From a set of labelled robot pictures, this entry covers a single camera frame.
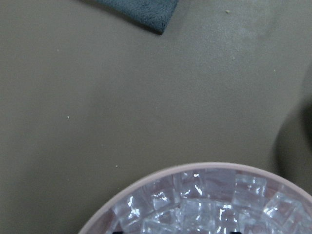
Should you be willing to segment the dark grey folded cloth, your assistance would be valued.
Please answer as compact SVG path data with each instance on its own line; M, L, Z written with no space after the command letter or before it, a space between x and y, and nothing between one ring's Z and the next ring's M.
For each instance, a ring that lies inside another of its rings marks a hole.
M83 0L132 24L162 35L177 7L177 0Z

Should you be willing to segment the pink bowl of ice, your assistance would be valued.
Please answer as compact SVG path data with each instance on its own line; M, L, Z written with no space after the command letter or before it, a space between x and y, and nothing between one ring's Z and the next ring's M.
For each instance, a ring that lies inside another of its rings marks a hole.
M312 197L270 172L232 163L167 168L103 205L82 234L309 234Z

